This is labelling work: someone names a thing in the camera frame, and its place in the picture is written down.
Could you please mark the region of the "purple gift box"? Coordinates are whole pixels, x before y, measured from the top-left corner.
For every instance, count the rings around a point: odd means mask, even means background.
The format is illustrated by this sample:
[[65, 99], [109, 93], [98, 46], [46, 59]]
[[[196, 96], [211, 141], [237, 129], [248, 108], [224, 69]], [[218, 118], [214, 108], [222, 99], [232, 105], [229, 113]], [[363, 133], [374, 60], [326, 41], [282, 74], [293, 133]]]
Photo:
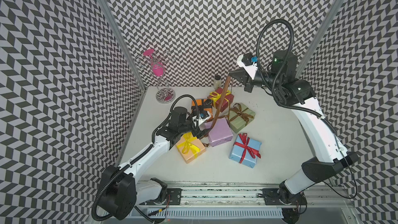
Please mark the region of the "purple gift box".
[[215, 147], [232, 141], [233, 133], [229, 127], [226, 118], [220, 118], [216, 121], [214, 127], [208, 133], [209, 145]]

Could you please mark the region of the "brown ribbon of purple box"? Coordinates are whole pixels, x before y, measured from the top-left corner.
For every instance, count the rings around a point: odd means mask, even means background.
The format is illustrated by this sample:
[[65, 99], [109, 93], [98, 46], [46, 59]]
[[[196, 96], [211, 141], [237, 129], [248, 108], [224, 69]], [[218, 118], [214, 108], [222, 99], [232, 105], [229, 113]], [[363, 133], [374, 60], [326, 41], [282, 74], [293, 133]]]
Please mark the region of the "brown ribbon of purple box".
[[[221, 101], [224, 100], [224, 97], [225, 97], [226, 92], [227, 92], [227, 90], [228, 90], [228, 88], [229, 88], [230, 82], [231, 82], [231, 77], [230, 77], [230, 76], [227, 76], [226, 83], [225, 83], [225, 85], [224, 85], [224, 87], [223, 87], [223, 92], [222, 92]], [[221, 106], [219, 105], [218, 108], [217, 108], [217, 110], [216, 110], [216, 113], [215, 113], [215, 115], [214, 115], [213, 121], [208, 121], [208, 122], [204, 123], [204, 129], [209, 129], [209, 131], [210, 131], [210, 130], [214, 127], [214, 125], [215, 125], [215, 123], [216, 123], [216, 121], [217, 121], [218, 119], [220, 119], [220, 118], [226, 118], [225, 116], [220, 116], [220, 113], [222, 113], [222, 112], [220, 112], [220, 109], [221, 109]]]

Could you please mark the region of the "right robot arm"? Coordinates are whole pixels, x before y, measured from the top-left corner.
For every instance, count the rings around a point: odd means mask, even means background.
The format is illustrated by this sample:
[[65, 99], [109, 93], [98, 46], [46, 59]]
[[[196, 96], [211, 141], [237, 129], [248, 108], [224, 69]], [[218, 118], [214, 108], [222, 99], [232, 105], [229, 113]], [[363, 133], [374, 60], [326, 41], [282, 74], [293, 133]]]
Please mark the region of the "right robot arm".
[[304, 190], [358, 162], [358, 154], [348, 151], [327, 121], [310, 83], [296, 77], [296, 55], [275, 52], [269, 71], [261, 70], [258, 57], [252, 53], [240, 55], [236, 62], [239, 68], [229, 75], [242, 83], [246, 92], [255, 86], [272, 90], [282, 100], [279, 105], [295, 114], [314, 153], [313, 158], [302, 163], [294, 175], [279, 185], [275, 195], [281, 204], [304, 202]]

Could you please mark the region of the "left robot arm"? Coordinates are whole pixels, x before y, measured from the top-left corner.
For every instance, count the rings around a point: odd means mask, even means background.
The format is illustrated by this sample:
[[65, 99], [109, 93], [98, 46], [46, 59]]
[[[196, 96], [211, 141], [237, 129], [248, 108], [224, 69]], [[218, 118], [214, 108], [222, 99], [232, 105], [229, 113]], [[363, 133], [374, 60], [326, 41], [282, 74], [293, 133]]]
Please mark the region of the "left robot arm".
[[140, 178], [184, 134], [201, 136], [200, 125], [210, 118], [211, 114], [205, 110], [189, 114], [184, 107], [174, 107], [153, 131], [145, 148], [126, 162], [105, 169], [91, 208], [92, 218], [97, 222], [111, 217], [123, 220], [141, 203], [167, 201], [167, 183], [155, 177], [140, 182]]

